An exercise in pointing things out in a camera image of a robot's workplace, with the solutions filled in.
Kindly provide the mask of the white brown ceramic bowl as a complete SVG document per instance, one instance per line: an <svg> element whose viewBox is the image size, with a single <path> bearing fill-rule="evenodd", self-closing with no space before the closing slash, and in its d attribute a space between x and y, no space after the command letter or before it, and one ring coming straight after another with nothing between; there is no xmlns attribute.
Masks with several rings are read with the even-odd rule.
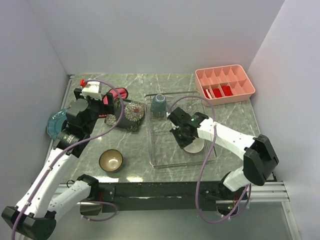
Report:
<svg viewBox="0 0 320 240"><path fill-rule="evenodd" d="M190 154L196 154L203 150L205 142L201 138L196 138L191 144L184 147L183 149Z"/></svg>

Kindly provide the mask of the grey blue ceramic mug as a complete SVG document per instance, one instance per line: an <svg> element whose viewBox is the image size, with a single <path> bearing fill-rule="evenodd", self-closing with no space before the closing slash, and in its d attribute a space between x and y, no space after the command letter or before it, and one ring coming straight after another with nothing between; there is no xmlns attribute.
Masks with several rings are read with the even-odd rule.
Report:
<svg viewBox="0 0 320 240"><path fill-rule="evenodd" d="M167 100L166 97L159 93L151 101L150 111L154 117L162 118L166 115Z"/></svg>

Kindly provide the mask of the black floral square plate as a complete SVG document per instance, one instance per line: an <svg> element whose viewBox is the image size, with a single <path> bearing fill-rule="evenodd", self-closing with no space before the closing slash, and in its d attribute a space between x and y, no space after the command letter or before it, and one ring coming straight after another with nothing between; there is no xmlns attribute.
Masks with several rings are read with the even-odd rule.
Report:
<svg viewBox="0 0 320 240"><path fill-rule="evenodd" d="M141 126L141 123L145 116L145 104L143 102L124 99L124 114L121 121L116 126L118 129L122 129L129 132L137 132ZM122 105L117 98L114 101L114 114L108 114L104 123L108 126L113 126L121 115Z"/></svg>

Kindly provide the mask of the teal round plate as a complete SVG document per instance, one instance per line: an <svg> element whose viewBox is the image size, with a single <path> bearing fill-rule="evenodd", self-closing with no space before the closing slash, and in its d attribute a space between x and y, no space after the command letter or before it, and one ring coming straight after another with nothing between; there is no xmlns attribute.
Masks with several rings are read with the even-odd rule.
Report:
<svg viewBox="0 0 320 240"><path fill-rule="evenodd" d="M63 108L48 119L46 124L46 132L51 139L55 140L58 137L59 133L67 128L68 126L67 111L68 110L69 108Z"/></svg>

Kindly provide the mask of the black patterned ceramic bowl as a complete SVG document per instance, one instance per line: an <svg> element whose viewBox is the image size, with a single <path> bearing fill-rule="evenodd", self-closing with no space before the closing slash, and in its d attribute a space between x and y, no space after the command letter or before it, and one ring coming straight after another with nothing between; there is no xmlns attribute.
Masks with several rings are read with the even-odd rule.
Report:
<svg viewBox="0 0 320 240"><path fill-rule="evenodd" d="M118 150L108 149L101 154L98 163L103 171L113 173L121 168L123 161L123 155Z"/></svg>

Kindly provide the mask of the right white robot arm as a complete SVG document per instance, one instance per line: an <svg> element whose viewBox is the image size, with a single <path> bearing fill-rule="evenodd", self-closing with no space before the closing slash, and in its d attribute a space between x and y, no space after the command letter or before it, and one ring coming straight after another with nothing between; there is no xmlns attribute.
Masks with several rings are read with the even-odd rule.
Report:
<svg viewBox="0 0 320 240"><path fill-rule="evenodd" d="M243 166L229 172L221 180L219 193L224 199L231 199L237 190L246 185L263 186L279 164L271 141L263 134L252 136L240 133L203 113L189 115L180 107L166 115L172 123L170 132L180 148L186 148L196 139L203 139L227 149L243 161Z"/></svg>

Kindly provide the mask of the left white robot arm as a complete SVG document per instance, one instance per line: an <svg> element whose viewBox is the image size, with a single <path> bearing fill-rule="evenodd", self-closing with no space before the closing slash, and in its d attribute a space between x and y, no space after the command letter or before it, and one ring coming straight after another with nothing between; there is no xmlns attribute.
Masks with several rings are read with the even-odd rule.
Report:
<svg viewBox="0 0 320 240"><path fill-rule="evenodd" d="M93 140L91 134L100 116L113 114L114 96L100 90L74 90L76 99L66 109L66 119L53 142L47 162L23 198L15 206L6 206L1 216L12 229L32 240L46 240L58 220L76 203L94 201L100 195L99 181L83 174L58 197L53 197L68 169Z"/></svg>

